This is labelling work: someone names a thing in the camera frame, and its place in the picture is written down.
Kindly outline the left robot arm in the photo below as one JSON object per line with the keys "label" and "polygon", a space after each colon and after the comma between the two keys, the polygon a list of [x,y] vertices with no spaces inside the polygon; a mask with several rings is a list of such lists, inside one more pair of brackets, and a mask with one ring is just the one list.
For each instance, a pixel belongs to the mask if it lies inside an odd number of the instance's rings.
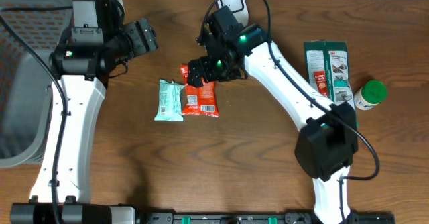
{"label": "left robot arm", "polygon": [[50,55],[55,87],[44,159],[29,201],[13,203],[12,223],[140,223],[135,207],[91,202],[90,158],[95,125],[110,73],[120,64],[157,49],[146,19],[111,32],[92,25],[70,31],[71,39]]}

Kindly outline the red snack packet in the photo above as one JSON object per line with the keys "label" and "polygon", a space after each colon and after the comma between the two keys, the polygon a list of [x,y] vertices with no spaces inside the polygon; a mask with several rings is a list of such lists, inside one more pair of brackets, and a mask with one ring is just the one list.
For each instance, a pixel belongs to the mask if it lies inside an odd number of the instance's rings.
{"label": "red snack packet", "polygon": [[215,96],[215,83],[204,83],[202,87],[188,85],[188,67],[181,65],[181,74],[185,83],[187,103],[182,110],[183,115],[206,115],[218,117],[219,111]]}

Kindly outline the teal white snack packet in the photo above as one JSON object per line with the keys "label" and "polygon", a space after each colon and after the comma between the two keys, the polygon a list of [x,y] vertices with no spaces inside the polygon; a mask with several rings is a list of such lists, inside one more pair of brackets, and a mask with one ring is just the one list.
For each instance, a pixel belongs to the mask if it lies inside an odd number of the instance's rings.
{"label": "teal white snack packet", "polygon": [[183,121],[181,93],[184,85],[160,79],[158,112],[155,121]]}

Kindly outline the green white packet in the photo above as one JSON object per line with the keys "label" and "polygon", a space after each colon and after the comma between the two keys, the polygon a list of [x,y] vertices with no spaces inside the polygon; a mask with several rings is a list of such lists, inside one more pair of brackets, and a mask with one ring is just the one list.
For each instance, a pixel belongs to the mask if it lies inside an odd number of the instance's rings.
{"label": "green white packet", "polygon": [[307,80],[317,89],[314,72],[325,71],[330,99],[336,104],[348,103],[356,111],[349,83],[349,54],[346,42],[316,40],[304,42]]}

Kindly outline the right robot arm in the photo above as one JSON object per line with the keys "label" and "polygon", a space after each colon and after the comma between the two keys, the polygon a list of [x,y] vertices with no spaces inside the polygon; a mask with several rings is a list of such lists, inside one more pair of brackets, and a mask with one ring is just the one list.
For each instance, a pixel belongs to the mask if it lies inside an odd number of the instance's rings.
{"label": "right robot arm", "polygon": [[203,29],[199,45],[207,52],[188,63],[188,84],[201,87],[251,76],[280,103],[299,132],[295,157],[312,178],[314,214],[321,223],[344,223],[347,177],[357,151],[355,111],[321,95],[288,63],[258,25]]}

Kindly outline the red stick sachet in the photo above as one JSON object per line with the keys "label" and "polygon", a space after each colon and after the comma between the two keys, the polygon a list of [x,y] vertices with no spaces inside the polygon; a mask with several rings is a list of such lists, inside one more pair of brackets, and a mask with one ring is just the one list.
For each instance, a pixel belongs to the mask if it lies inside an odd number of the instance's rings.
{"label": "red stick sachet", "polygon": [[316,82],[318,92],[321,95],[329,98],[330,95],[329,95],[328,85],[326,81],[325,71],[321,70],[321,71],[314,72],[314,80]]}

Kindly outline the green lid seasoning jar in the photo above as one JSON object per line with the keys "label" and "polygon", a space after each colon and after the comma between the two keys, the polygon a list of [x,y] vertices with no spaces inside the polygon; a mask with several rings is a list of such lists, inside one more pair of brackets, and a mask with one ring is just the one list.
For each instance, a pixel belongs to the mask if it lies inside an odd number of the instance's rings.
{"label": "green lid seasoning jar", "polygon": [[379,80],[370,80],[355,93],[354,104],[358,109],[370,110],[386,98],[386,86]]}

